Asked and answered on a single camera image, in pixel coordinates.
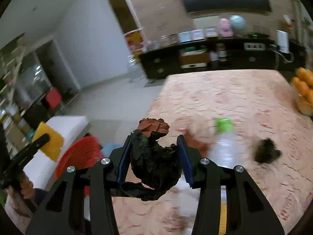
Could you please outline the rose pattern tablecloth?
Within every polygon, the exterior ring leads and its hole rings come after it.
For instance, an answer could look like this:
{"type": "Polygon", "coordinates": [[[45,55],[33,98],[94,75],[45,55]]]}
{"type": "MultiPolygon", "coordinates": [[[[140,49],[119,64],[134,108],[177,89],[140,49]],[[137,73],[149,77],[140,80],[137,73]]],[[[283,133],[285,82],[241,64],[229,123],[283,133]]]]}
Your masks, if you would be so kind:
{"type": "Polygon", "coordinates": [[[162,146],[190,131],[213,145],[215,119],[232,121],[239,163],[249,172],[289,233],[312,201],[312,120],[294,106],[293,89],[275,70],[221,70],[169,76],[146,113],[170,126],[162,146]],[[282,156],[254,161],[261,139],[282,156]]]}

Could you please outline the red plastic trash basket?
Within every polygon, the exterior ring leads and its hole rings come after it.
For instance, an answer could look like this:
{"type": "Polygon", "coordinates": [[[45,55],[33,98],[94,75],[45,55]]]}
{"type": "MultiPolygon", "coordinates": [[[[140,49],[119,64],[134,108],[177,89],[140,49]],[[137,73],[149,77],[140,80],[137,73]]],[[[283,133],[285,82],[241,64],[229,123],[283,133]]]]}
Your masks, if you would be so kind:
{"type": "Polygon", "coordinates": [[[66,171],[69,166],[86,169],[94,166],[104,158],[98,140],[94,136],[86,136],[74,143],[63,154],[55,170],[55,180],[66,171]]]}

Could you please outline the white cushioned bench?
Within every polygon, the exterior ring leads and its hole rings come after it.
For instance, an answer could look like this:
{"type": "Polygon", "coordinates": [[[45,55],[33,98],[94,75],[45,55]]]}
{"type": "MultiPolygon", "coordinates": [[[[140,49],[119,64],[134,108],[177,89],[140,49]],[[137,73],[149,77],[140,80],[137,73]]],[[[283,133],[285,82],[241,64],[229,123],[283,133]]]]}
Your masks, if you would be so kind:
{"type": "Polygon", "coordinates": [[[68,148],[85,136],[89,129],[86,116],[54,116],[46,123],[40,123],[33,140],[46,133],[49,135],[49,142],[23,169],[34,188],[48,191],[52,187],[58,162],[68,148]]]}

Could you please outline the black crumpled bag on table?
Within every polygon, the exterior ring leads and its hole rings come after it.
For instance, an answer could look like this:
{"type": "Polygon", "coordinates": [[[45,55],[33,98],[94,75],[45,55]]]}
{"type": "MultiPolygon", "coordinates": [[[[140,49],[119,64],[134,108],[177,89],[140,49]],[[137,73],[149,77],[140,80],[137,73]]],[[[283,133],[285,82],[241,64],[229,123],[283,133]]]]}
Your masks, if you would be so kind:
{"type": "Polygon", "coordinates": [[[282,152],[278,150],[272,139],[261,139],[254,152],[254,161],[260,164],[270,164],[280,158],[282,152]]]}

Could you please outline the glass bowl of oranges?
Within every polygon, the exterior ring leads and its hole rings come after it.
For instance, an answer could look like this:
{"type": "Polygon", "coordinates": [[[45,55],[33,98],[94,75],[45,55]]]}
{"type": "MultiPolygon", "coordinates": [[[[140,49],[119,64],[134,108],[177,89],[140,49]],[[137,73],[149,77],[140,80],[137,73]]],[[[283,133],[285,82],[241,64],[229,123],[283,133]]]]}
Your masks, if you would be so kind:
{"type": "Polygon", "coordinates": [[[297,109],[312,117],[312,71],[299,67],[291,80],[297,109]]]}

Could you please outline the red festive wall poster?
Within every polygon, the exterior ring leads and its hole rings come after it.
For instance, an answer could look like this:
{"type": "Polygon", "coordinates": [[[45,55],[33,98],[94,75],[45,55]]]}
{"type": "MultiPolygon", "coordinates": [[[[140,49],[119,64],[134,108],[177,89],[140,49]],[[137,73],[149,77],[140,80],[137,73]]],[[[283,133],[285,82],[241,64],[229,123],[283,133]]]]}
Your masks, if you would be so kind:
{"type": "Polygon", "coordinates": [[[137,61],[140,61],[139,55],[144,52],[144,38],[142,29],[136,29],[124,34],[128,49],[137,61]]]}

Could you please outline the pink plush toy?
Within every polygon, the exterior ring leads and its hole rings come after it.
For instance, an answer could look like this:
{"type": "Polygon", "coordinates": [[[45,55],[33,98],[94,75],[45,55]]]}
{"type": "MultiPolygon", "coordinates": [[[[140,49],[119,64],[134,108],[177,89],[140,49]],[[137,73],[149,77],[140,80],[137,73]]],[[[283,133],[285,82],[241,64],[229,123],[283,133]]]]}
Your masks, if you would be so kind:
{"type": "Polygon", "coordinates": [[[219,35],[223,38],[233,37],[233,30],[226,18],[221,18],[219,21],[219,35]]]}

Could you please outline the black plastic bag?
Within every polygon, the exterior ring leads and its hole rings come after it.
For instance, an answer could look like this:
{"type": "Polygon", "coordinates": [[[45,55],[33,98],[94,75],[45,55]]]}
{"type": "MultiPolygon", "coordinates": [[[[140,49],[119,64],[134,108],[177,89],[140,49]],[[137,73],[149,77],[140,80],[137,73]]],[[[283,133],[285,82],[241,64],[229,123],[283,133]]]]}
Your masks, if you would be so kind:
{"type": "Polygon", "coordinates": [[[157,140],[163,136],[154,132],[147,137],[136,129],[123,147],[112,151],[116,162],[113,196],[156,201],[176,185],[182,171],[179,149],[174,144],[159,145],[157,140]]]}

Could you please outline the red chair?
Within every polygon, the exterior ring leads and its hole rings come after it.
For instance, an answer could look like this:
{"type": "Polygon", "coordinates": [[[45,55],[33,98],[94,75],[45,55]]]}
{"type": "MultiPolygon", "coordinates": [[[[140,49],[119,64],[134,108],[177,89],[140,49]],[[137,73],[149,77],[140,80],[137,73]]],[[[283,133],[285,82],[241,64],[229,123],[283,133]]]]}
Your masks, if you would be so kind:
{"type": "Polygon", "coordinates": [[[56,88],[52,88],[46,94],[46,102],[50,110],[56,109],[62,102],[62,96],[56,88]]]}

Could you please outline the clear plastic bottle green cap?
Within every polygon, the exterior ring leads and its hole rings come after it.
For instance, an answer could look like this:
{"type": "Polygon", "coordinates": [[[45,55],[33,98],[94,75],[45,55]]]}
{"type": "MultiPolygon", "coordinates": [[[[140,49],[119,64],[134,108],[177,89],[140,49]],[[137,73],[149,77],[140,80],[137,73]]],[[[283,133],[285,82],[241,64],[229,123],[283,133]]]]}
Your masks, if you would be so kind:
{"type": "Polygon", "coordinates": [[[220,167],[233,169],[238,157],[233,123],[228,118],[216,118],[215,129],[216,136],[208,157],[220,167]]]}

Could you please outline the white router box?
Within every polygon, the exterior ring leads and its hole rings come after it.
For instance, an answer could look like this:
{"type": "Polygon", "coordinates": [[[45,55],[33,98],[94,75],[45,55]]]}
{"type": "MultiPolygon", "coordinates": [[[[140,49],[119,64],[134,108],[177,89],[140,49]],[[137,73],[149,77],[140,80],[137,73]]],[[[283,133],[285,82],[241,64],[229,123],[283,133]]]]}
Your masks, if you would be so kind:
{"type": "Polygon", "coordinates": [[[277,31],[277,45],[281,53],[289,53],[289,35],[287,32],[281,30],[277,31]]]}

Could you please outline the brown paper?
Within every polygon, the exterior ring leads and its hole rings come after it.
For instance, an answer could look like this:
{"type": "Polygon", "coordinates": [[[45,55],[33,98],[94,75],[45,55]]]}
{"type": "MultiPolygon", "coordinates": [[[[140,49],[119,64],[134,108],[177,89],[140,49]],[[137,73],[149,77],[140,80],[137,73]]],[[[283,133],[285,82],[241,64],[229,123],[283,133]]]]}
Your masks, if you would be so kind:
{"type": "Polygon", "coordinates": [[[168,134],[170,126],[163,119],[143,118],[137,127],[147,138],[159,139],[168,134]]]}

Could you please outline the large clear water jug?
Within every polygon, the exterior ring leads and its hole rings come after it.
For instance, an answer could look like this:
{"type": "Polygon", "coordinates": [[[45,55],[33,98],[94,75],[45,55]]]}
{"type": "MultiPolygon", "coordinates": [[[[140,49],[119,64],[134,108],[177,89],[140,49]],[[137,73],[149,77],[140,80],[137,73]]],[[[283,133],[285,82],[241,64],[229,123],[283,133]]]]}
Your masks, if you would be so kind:
{"type": "Polygon", "coordinates": [[[134,55],[128,56],[128,74],[132,83],[144,79],[144,72],[134,55]]]}

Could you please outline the blue globe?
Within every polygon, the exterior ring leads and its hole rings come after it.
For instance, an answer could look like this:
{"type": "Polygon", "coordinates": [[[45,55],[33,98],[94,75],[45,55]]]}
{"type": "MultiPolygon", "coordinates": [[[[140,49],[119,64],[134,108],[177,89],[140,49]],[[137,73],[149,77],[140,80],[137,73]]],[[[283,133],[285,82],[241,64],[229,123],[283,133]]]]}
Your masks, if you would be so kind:
{"type": "Polygon", "coordinates": [[[244,31],[246,29],[246,20],[239,15],[232,15],[229,23],[234,31],[244,31]]]}

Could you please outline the black tv cabinet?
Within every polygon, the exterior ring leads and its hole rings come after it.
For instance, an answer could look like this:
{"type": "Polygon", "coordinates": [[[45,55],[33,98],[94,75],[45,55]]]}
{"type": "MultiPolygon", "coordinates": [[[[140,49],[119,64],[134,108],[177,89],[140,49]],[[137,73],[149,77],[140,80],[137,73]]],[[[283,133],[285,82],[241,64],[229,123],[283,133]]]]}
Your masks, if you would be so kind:
{"type": "Polygon", "coordinates": [[[289,41],[283,53],[270,38],[208,38],[160,47],[139,55],[150,80],[169,75],[218,70],[278,70],[294,72],[304,67],[305,47],[289,41]]]}

